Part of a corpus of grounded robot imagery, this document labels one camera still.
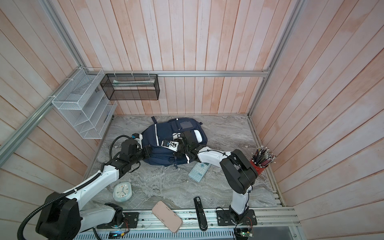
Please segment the navy blue backpack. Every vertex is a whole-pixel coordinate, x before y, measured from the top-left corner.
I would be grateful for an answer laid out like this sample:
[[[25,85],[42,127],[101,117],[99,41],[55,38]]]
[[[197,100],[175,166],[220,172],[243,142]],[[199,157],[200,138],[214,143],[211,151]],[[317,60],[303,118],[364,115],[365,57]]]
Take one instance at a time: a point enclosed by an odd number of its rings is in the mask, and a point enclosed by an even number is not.
[[[152,153],[144,162],[154,166],[171,166],[187,164],[186,160],[178,160],[174,153],[179,143],[175,141],[180,133],[198,130],[206,146],[208,138],[201,127],[202,123],[192,118],[176,118],[163,123],[155,123],[142,132],[142,145],[150,145]]]

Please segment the light blue calculator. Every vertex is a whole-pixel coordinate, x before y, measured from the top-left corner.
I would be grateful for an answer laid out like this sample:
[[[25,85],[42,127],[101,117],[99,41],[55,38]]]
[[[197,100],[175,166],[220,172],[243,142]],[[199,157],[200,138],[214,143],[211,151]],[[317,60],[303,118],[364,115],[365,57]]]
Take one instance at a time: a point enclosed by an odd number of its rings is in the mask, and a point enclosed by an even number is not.
[[[192,180],[199,183],[203,179],[210,166],[211,164],[208,163],[196,163],[192,170],[189,172],[188,176]]]

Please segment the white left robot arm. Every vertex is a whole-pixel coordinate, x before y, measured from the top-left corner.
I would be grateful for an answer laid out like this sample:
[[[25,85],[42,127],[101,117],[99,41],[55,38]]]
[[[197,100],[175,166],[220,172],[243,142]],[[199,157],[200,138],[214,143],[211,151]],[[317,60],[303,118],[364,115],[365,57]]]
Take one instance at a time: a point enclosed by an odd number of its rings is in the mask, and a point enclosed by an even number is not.
[[[126,173],[132,166],[148,159],[152,146],[144,146],[137,139],[127,139],[121,151],[104,164],[96,174],[80,185],[62,194],[53,193],[46,198],[36,226],[36,232],[49,240],[72,240],[78,233],[99,225],[119,228],[125,224],[122,207],[107,203],[84,210],[84,206],[109,184]]]

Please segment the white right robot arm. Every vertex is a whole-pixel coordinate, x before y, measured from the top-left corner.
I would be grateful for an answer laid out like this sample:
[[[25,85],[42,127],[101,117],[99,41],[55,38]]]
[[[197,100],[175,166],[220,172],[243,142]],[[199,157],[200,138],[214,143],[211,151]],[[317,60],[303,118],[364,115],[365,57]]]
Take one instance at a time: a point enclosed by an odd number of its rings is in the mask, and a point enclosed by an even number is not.
[[[233,190],[231,214],[235,217],[246,214],[249,210],[249,194],[259,174],[241,150],[224,152],[207,147],[199,142],[197,131],[176,134],[169,145],[176,145],[174,152],[186,157],[188,161],[208,163],[221,168]]]

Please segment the mint green alarm clock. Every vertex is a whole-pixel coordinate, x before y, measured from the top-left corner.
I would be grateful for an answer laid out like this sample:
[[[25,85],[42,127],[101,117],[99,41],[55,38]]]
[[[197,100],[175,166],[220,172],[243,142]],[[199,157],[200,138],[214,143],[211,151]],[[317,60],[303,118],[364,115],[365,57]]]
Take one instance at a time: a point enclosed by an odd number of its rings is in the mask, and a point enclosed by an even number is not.
[[[118,203],[126,202],[132,195],[133,190],[130,182],[121,182],[114,187],[113,198]]]

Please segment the pink pencil case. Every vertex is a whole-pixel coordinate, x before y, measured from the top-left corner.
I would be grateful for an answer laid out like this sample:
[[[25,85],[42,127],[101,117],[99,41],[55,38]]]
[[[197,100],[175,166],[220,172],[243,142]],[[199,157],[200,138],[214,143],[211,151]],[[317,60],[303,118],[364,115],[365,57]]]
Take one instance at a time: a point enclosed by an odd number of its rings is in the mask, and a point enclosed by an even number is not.
[[[152,213],[172,232],[179,231],[183,220],[173,212],[163,201],[159,201],[152,209]]]

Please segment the red pencil holder with pencils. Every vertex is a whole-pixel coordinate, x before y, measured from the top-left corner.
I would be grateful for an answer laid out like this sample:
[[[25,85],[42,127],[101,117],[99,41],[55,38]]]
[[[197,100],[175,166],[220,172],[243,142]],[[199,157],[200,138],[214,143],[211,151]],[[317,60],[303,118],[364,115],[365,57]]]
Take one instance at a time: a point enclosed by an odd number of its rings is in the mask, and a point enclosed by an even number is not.
[[[251,158],[251,165],[255,168],[258,175],[260,175],[271,163],[276,160],[274,153],[265,146],[257,148],[256,153]]]

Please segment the black stapler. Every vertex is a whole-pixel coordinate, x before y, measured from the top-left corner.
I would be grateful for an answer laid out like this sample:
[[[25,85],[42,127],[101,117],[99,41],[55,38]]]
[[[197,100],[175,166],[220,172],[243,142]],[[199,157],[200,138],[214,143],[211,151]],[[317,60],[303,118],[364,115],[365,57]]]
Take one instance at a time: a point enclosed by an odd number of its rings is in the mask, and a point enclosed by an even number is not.
[[[199,223],[199,228],[201,231],[205,232],[208,229],[208,222],[206,219],[206,215],[205,215],[200,197],[194,198],[194,204],[195,204],[197,219]]]

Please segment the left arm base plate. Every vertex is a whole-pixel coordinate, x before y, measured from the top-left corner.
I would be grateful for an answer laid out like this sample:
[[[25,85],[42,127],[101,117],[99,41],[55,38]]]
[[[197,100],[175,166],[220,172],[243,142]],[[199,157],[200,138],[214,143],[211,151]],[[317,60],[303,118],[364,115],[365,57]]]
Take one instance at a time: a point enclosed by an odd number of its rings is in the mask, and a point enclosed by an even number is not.
[[[123,212],[122,229],[135,229],[138,226],[139,212]]]

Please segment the black mesh wall basket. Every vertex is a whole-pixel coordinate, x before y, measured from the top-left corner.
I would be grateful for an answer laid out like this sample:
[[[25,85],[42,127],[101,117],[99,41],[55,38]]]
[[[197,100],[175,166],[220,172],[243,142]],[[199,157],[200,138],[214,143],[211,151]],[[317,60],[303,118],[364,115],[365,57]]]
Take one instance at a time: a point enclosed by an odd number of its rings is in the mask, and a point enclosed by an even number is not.
[[[160,95],[155,74],[106,74],[101,87],[112,101],[157,101]]]

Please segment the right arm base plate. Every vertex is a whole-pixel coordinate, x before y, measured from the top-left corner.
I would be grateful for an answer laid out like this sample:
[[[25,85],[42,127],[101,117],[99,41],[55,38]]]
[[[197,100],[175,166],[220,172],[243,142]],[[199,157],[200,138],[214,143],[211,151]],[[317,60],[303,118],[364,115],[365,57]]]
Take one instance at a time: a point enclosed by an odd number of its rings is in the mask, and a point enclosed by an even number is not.
[[[216,209],[217,223],[219,226],[256,226],[258,224],[254,210],[248,209],[238,215],[235,211]]]

